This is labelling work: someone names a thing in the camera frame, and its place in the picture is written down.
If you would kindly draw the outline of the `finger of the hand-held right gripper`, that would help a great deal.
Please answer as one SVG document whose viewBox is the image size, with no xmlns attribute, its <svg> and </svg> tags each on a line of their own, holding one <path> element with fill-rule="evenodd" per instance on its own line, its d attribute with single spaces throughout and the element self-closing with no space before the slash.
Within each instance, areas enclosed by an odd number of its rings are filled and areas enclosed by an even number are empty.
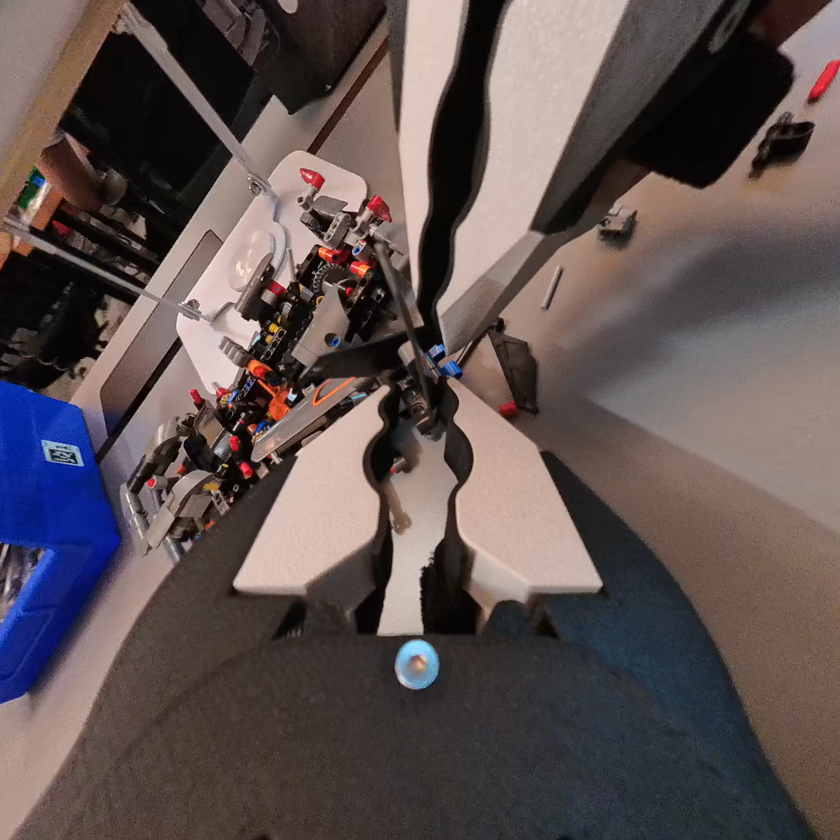
<svg viewBox="0 0 840 840">
<path fill-rule="evenodd" d="M 416 302 L 425 322 L 440 322 L 456 227 L 475 186 L 487 9 L 483 2 L 390 2 L 389 28 Z"/>
<path fill-rule="evenodd" d="M 455 230 L 437 320 L 457 350 L 629 183 L 608 175 L 580 220 L 553 219 L 703 35 L 718 2 L 512 2 L 487 83 L 477 193 Z"/>
</svg>

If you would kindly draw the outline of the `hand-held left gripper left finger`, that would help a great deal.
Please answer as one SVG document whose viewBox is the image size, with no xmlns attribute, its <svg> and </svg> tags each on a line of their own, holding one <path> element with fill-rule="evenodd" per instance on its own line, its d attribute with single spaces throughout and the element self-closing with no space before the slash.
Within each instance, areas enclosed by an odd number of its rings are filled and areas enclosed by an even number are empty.
<svg viewBox="0 0 840 840">
<path fill-rule="evenodd" d="M 362 601 L 373 592 L 385 526 L 365 456 L 391 395 L 381 386 L 300 451 L 234 578 L 237 593 Z"/>
</svg>

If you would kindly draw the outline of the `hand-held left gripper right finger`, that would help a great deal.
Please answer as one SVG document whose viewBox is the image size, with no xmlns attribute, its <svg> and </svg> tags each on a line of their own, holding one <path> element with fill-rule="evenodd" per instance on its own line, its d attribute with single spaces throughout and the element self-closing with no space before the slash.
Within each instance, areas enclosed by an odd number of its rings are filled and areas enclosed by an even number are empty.
<svg viewBox="0 0 840 840">
<path fill-rule="evenodd" d="M 602 578 L 537 445 L 468 388 L 449 383 L 455 427 L 472 456 L 455 493 L 469 595 L 477 603 L 532 603 L 599 592 Z"/>
</svg>

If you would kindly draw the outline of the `small lego sub-assembly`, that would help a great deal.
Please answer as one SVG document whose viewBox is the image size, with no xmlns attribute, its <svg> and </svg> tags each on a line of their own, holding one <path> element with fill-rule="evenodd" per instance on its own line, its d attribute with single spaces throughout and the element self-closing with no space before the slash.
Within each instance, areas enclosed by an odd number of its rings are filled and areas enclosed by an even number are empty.
<svg viewBox="0 0 840 840">
<path fill-rule="evenodd" d="M 444 382 L 457 382 L 463 370 L 443 343 L 436 343 L 417 360 L 412 346 L 405 342 L 399 349 L 402 367 L 397 373 L 401 390 L 401 415 L 412 423 L 420 435 L 438 441 L 445 430 L 438 406 L 443 397 Z"/>
</svg>

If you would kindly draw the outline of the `grey orange lego car model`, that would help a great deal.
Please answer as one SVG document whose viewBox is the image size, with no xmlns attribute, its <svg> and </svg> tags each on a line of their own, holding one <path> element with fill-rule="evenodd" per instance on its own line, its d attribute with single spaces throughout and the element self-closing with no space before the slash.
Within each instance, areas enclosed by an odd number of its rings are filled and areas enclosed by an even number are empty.
<svg viewBox="0 0 840 840">
<path fill-rule="evenodd" d="M 395 381 L 405 335 L 399 302 L 377 261 L 407 264 L 404 229 L 386 201 L 357 175 L 313 156 L 303 182 L 294 235 L 301 256 L 277 252 L 288 233 L 281 196 L 270 181 L 270 227 L 246 228 L 228 282 L 234 310 L 256 328 L 241 345 L 219 348 L 239 368 L 205 397 L 191 391 L 191 412 L 164 422 L 122 485 L 136 543 L 164 548 L 178 561 L 258 480 L 386 384 Z"/>
</svg>

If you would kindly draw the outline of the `black lego connector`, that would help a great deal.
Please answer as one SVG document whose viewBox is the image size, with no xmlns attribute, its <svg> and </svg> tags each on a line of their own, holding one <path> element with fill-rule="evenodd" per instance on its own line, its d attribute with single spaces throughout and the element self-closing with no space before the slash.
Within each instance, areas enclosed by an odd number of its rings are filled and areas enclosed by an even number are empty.
<svg viewBox="0 0 840 840">
<path fill-rule="evenodd" d="M 798 119 L 790 111 L 783 112 L 759 142 L 748 178 L 757 179 L 767 167 L 800 156 L 810 143 L 815 127 L 811 120 Z"/>
</svg>

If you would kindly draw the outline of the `red lego piece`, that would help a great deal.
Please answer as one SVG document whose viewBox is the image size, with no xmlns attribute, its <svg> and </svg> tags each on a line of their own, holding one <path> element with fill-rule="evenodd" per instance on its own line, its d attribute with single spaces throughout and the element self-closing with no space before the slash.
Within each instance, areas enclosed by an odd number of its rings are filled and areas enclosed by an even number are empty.
<svg viewBox="0 0 840 840">
<path fill-rule="evenodd" d="M 826 95 L 839 73 L 839 67 L 840 59 L 832 59 L 826 63 L 807 94 L 805 100 L 807 104 L 819 102 Z"/>
</svg>

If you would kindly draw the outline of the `dark grey lego piece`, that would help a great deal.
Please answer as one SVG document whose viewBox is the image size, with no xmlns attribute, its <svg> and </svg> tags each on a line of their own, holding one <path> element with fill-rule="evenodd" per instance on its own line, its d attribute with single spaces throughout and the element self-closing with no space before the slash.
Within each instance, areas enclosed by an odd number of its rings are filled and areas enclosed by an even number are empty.
<svg viewBox="0 0 840 840">
<path fill-rule="evenodd" d="M 637 225 L 637 210 L 615 202 L 596 227 L 596 233 L 602 239 L 628 239 Z"/>
</svg>

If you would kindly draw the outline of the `black lego panel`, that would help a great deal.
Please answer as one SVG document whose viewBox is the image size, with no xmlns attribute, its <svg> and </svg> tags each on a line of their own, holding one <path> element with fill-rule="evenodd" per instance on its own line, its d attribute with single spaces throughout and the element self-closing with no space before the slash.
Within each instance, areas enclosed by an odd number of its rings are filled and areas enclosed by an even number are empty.
<svg viewBox="0 0 840 840">
<path fill-rule="evenodd" d="M 503 318 L 488 329 L 487 337 L 511 392 L 507 406 L 515 406 L 517 412 L 538 415 L 538 364 L 528 342 L 508 334 Z"/>
</svg>

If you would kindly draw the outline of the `person's right hand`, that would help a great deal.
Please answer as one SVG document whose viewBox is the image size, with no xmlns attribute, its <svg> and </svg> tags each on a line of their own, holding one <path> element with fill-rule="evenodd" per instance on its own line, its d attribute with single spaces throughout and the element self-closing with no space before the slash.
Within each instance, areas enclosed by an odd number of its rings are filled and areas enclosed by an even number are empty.
<svg viewBox="0 0 840 840">
<path fill-rule="evenodd" d="M 769 1 L 753 20 L 750 31 L 772 47 L 780 47 L 831 1 Z"/>
</svg>

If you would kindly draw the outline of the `blue plastic bin with tag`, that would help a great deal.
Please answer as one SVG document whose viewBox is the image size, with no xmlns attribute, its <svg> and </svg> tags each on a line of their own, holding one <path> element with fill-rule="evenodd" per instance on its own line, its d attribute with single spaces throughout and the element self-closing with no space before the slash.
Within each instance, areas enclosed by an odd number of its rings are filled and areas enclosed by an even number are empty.
<svg viewBox="0 0 840 840">
<path fill-rule="evenodd" d="M 43 550 L 2 619 L 1 702 L 27 693 L 120 545 L 81 410 L 1 383 L 2 543 Z"/>
</svg>

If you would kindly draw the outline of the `wooden shelf unit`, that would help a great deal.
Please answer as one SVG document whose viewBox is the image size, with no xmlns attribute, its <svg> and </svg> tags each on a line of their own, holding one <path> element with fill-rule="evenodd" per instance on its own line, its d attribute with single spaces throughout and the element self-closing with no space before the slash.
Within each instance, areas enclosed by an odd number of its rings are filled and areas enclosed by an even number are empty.
<svg viewBox="0 0 840 840">
<path fill-rule="evenodd" d="M 125 2 L 2 2 L 2 199 L 16 204 L 20 185 L 34 166 L 62 197 L 59 186 L 38 163 L 60 127 L 66 110 L 82 113 L 96 139 L 118 156 L 112 168 L 136 160 L 147 162 L 157 182 L 176 195 L 208 161 L 231 151 L 203 116 L 165 74 L 141 42 L 122 30 L 114 32 Z M 59 350 L 44 362 L 21 355 L 13 344 L 18 330 L 36 333 L 47 306 L 69 284 L 88 273 L 63 259 L 35 250 L 10 255 L 2 268 L 2 379 L 41 391 L 93 350 L 92 310 L 70 322 Z"/>
</svg>

